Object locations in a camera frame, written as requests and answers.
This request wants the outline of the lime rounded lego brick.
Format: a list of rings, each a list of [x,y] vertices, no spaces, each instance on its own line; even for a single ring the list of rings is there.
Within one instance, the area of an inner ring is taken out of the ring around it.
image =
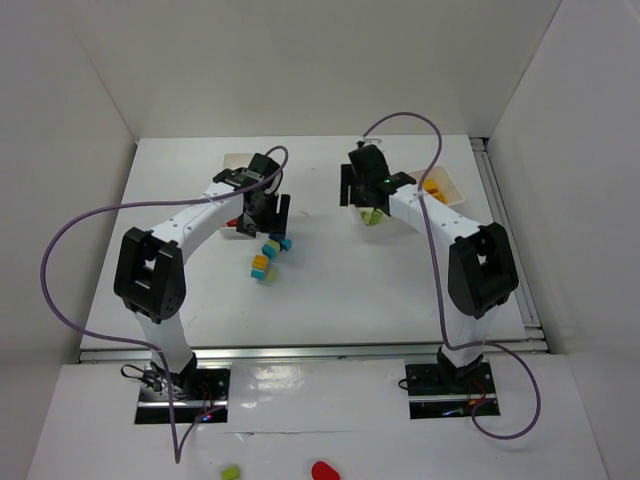
[[[370,225],[371,224],[371,220],[372,220],[372,213],[369,212],[369,211],[362,211],[361,212],[361,219],[362,219],[364,224]]]

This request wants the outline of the yellow butterfly lego brick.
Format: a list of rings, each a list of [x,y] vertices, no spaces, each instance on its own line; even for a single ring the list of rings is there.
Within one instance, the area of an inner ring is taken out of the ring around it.
[[[423,188],[426,192],[434,195],[439,192],[439,188],[433,179],[427,178],[423,183]]]

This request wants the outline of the small lime lego brick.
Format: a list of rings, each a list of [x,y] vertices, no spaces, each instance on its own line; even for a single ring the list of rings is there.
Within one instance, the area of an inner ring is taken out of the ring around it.
[[[373,210],[370,214],[368,225],[374,226],[381,223],[384,213],[379,210]]]

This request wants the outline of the teal and lime lego stack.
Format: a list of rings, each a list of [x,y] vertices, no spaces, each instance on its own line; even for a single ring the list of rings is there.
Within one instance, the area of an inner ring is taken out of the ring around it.
[[[281,245],[278,241],[269,239],[262,246],[262,254],[269,260],[274,259],[281,251]]]

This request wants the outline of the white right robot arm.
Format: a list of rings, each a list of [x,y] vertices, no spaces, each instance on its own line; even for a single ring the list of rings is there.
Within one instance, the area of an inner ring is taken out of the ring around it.
[[[426,236],[443,338],[438,375],[449,387],[468,382],[482,361],[491,322],[519,285],[506,230],[459,214],[425,179],[391,173],[374,144],[358,142],[348,158],[340,171],[341,205],[371,208]]]

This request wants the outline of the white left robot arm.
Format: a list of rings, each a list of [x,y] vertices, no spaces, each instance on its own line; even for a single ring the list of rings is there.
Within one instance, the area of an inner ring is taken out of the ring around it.
[[[246,167],[226,168],[207,189],[168,220],[123,236],[114,293],[158,349],[152,367],[181,390],[196,384],[197,359],[180,319],[186,299],[185,265],[229,221],[248,237],[286,234],[290,196],[279,194],[284,164],[256,153]]]

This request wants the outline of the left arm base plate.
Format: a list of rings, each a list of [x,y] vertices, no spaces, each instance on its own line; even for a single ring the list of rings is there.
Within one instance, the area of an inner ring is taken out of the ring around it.
[[[121,375],[140,383],[134,423],[169,424],[169,394],[166,380],[151,366],[141,369],[132,364],[125,364],[121,367]],[[176,423],[190,424],[208,411],[210,413],[203,417],[202,423],[226,423],[230,380],[229,368],[205,368],[197,370],[197,379],[193,386],[174,386]]]

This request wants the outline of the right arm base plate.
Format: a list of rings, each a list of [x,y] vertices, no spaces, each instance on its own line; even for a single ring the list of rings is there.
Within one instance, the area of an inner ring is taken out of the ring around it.
[[[398,387],[408,394],[412,420],[499,416],[493,374],[488,362],[468,379],[448,385],[439,376],[436,364],[408,364]]]

